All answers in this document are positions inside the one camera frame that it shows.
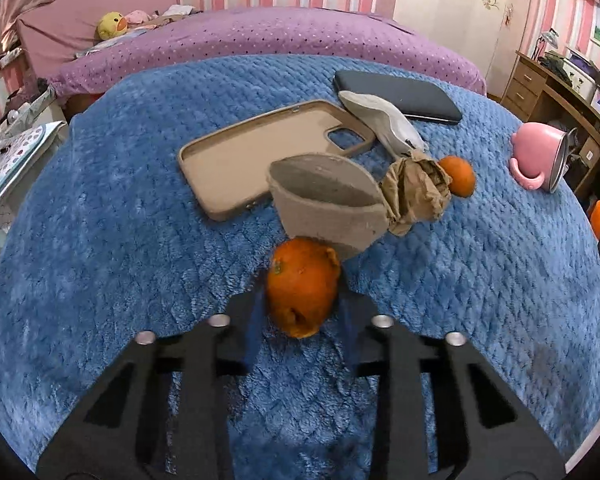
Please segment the polka dot sheet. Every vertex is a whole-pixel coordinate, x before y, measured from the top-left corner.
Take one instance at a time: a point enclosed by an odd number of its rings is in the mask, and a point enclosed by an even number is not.
[[[237,54],[314,54],[376,61],[479,94],[476,66],[392,20],[296,7],[218,10],[61,65],[47,77],[59,97],[106,92],[125,76],[161,66]]]

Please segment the white wardrobe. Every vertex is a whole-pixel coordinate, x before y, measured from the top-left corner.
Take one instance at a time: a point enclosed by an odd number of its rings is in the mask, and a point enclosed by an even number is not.
[[[502,95],[530,0],[396,0],[394,20],[474,62]]]

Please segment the blue textured blanket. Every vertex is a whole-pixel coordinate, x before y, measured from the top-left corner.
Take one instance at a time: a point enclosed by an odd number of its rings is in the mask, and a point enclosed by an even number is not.
[[[406,74],[337,57],[225,57],[130,76],[74,118],[0,258],[0,430],[30,466],[136,331],[165,336],[221,311],[285,238],[270,205],[209,221],[178,149],[275,108],[337,102],[341,68]],[[350,286],[417,333],[467,333],[567,457],[600,416],[596,241],[565,183],[549,195],[509,176],[516,118],[435,82],[464,119],[416,127],[434,156],[474,165],[475,194],[348,261]],[[356,160],[377,178],[390,161],[379,145]],[[376,384],[342,364],[334,320],[307,340],[272,327],[264,339],[254,372],[230,387],[237,479],[364,478]]]

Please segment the white cloth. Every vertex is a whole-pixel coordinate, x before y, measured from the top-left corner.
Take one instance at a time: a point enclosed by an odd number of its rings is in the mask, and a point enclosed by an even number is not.
[[[178,5],[173,4],[167,10],[165,10],[162,15],[163,16],[189,16],[195,7],[190,5]]]
[[[398,108],[375,95],[343,90],[338,97],[344,107],[371,128],[386,150],[396,159],[412,148],[426,152],[428,144]]]

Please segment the metal screw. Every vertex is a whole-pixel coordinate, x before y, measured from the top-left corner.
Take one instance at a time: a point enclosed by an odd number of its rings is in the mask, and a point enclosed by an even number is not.
[[[466,338],[459,332],[449,332],[445,335],[445,340],[451,346],[462,346],[466,343]]]
[[[227,326],[231,322],[231,318],[227,314],[213,314],[207,319],[209,325],[219,328],[221,326]]]
[[[386,316],[385,314],[381,314],[380,316],[373,316],[371,318],[371,323],[378,328],[389,328],[394,325],[394,318],[391,316]]]
[[[136,334],[136,343],[139,345],[151,345],[155,343],[156,336],[151,330],[142,330]]]

